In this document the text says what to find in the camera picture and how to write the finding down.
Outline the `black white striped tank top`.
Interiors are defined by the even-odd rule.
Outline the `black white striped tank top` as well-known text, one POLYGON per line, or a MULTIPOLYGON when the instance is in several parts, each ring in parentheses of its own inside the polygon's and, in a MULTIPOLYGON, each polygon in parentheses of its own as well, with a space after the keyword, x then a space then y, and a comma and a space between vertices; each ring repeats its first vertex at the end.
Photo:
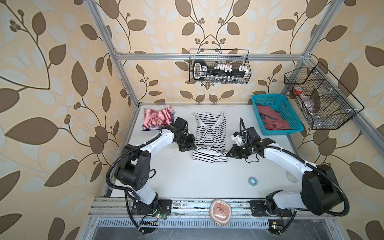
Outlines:
POLYGON ((196 122, 196 150, 192 153, 195 161, 211 164, 224 164, 228 161, 226 156, 226 114, 193 113, 196 122))

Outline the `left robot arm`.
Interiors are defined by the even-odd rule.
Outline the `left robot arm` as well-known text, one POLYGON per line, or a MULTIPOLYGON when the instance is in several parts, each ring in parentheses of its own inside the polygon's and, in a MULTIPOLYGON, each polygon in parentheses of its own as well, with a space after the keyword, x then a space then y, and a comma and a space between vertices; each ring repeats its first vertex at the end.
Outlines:
POLYGON ((158 207, 159 195, 148 184, 151 157, 172 143, 176 143, 182 153, 196 150, 195 137, 189 133, 188 126, 186 120, 178 117, 174 123, 161 127, 157 135, 142 144, 126 145, 122 155, 107 170, 108 187, 124 192, 129 218, 143 235, 151 231, 135 221, 128 199, 141 208, 145 217, 153 217, 161 212, 158 207))

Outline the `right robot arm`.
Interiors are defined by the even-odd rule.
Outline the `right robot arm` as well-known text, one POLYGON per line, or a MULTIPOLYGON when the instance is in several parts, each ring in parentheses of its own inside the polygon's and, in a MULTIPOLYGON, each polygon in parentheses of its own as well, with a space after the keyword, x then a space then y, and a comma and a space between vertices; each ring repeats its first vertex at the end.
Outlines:
POLYGON ((344 217, 350 212, 347 195, 330 166, 305 161, 270 138, 262 139, 255 128, 246 128, 243 119, 239 121, 239 131, 233 134, 233 140, 235 144, 227 153, 229 158, 247 160, 251 155, 260 156, 284 168, 302 184, 301 189, 296 192, 277 190, 268 194, 264 202, 250 201, 253 215, 256 216, 266 214, 277 217, 283 216, 286 211, 292 211, 290 220, 282 229, 270 229, 272 234, 283 234, 298 211, 336 217, 344 217))

